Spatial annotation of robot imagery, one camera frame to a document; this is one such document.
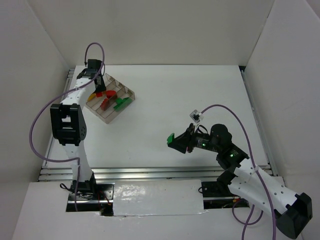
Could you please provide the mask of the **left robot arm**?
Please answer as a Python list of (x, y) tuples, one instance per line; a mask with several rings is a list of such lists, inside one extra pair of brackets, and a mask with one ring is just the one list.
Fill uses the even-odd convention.
[(50, 107), (53, 137), (63, 146), (72, 169), (70, 191), (75, 195), (96, 195), (97, 183), (89, 166), (84, 140), (87, 125), (83, 108), (97, 88), (104, 86), (101, 60), (89, 59), (86, 68), (76, 78), (74, 91), (59, 104)]

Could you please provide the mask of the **red rectangular lego brick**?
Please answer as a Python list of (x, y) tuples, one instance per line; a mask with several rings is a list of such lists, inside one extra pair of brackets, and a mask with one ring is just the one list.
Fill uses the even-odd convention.
[(102, 111), (106, 111), (106, 110), (108, 109), (109, 105), (110, 105), (109, 99), (108, 99), (108, 98), (105, 98), (105, 99), (102, 101), (102, 103), (100, 104), (100, 109), (101, 109)]

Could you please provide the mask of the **green half-round lego brick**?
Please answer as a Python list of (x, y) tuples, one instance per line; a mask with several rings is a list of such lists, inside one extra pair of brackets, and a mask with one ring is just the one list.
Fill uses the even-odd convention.
[(167, 145), (171, 144), (174, 139), (175, 139), (175, 134), (174, 134), (174, 133), (171, 133), (171, 134), (168, 136), (168, 138), (166, 139)]

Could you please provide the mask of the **small green lego brick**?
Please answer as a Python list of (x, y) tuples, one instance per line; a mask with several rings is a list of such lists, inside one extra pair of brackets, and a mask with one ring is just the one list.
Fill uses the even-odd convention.
[(119, 97), (119, 98), (117, 98), (117, 99), (115, 100), (115, 102), (116, 102), (117, 105), (122, 105), (123, 102), (124, 102), (124, 100)]

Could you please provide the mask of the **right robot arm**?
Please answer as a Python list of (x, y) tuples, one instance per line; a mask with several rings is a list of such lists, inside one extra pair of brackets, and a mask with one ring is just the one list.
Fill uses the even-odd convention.
[(186, 131), (167, 138), (167, 146), (183, 154), (199, 148), (217, 153), (216, 160), (224, 172), (217, 182), (223, 190), (237, 195), (271, 216), (277, 229), (295, 240), (313, 217), (312, 199), (278, 182), (232, 142), (223, 124), (215, 124), (210, 133), (196, 132), (190, 124)]

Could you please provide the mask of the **small yellow lego brick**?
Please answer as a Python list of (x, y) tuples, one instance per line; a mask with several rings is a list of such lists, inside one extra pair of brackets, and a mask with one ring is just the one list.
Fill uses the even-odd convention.
[(88, 101), (92, 100), (93, 98), (96, 97), (96, 94), (95, 93), (92, 93), (89, 97), (88, 97)]

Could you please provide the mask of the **red rounded lego brick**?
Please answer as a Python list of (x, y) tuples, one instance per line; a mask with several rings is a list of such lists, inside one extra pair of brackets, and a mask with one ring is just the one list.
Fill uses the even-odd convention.
[(112, 98), (113, 96), (115, 96), (117, 94), (117, 92), (115, 90), (107, 90), (105, 92), (105, 95), (106, 95), (106, 98), (107, 99), (110, 99)]

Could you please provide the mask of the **green lego plate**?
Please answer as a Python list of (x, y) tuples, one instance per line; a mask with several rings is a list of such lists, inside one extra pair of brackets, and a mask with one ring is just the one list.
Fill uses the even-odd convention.
[(126, 97), (123, 99), (123, 103), (131, 103), (133, 100), (130, 97)]

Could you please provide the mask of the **red half-round lego brick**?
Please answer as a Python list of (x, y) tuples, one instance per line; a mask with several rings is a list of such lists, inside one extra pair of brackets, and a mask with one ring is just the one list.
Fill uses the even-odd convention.
[(98, 97), (102, 97), (102, 96), (103, 96), (103, 93), (102, 93), (102, 92), (97, 92), (95, 95), (96, 95), (96, 97), (98, 98)]

